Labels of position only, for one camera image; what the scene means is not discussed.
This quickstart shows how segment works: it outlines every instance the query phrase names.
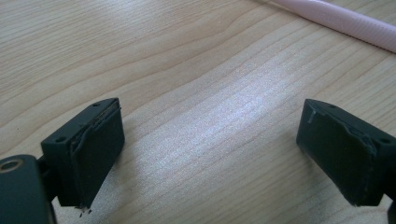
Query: pink object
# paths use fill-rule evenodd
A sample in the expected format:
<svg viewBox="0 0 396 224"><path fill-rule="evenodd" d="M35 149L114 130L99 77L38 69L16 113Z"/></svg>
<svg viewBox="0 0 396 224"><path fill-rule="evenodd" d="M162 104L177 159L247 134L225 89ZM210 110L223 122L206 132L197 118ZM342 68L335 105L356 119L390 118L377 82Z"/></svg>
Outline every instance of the pink object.
<svg viewBox="0 0 396 224"><path fill-rule="evenodd" d="M319 0L273 0L300 16L396 53L396 26Z"/></svg>

